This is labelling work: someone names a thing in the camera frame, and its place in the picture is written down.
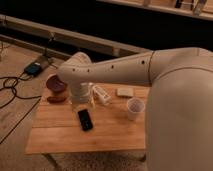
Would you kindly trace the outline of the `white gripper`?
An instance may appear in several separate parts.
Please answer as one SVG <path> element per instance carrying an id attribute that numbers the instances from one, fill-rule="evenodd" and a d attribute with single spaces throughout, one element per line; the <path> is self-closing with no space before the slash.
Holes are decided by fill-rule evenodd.
<path id="1" fill-rule="evenodd" d="M 69 87 L 73 110 L 91 109 L 94 106 L 91 83 L 75 84 Z"/>

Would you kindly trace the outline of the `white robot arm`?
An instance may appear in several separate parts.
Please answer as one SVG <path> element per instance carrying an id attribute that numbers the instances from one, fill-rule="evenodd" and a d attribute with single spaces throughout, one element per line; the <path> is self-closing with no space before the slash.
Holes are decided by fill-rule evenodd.
<path id="1" fill-rule="evenodd" d="M 148 171 L 213 171 L 213 52 L 189 47 L 93 63 L 78 52 L 58 69 L 74 99 L 86 83 L 147 86 Z"/>

